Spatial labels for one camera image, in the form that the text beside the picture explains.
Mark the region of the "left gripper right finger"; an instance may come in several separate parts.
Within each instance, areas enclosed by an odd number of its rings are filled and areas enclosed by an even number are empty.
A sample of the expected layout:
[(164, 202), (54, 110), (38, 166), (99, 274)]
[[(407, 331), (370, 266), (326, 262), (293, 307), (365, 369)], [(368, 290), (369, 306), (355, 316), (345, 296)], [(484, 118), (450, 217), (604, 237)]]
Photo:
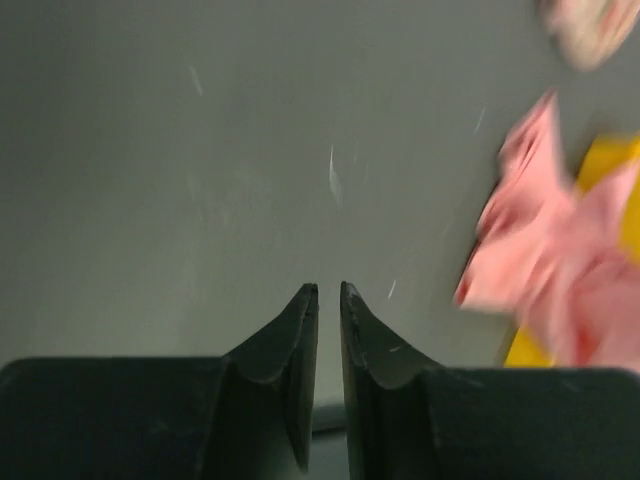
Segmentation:
[(635, 479), (639, 378), (622, 369), (454, 368), (379, 320), (343, 283), (354, 479)]

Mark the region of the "pink t shirt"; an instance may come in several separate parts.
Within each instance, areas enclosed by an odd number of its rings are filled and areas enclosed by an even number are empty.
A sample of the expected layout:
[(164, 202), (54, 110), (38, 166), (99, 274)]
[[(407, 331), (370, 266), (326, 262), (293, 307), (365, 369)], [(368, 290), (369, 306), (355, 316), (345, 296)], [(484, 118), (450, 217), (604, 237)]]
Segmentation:
[(565, 169), (557, 95), (508, 133), (458, 306), (511, 315), (558, 367), (639, 367), (639, 265), (620, 243), (639, 162), (587, 191)]

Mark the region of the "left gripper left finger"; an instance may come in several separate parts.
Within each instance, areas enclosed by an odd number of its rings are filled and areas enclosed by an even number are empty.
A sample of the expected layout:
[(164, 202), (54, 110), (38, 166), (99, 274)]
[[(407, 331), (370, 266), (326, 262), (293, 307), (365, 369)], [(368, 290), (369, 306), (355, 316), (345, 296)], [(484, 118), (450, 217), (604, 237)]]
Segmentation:
[(221, 357), (28, 358), (1, 371), (5, 479), (298, 479), (318, 289)]

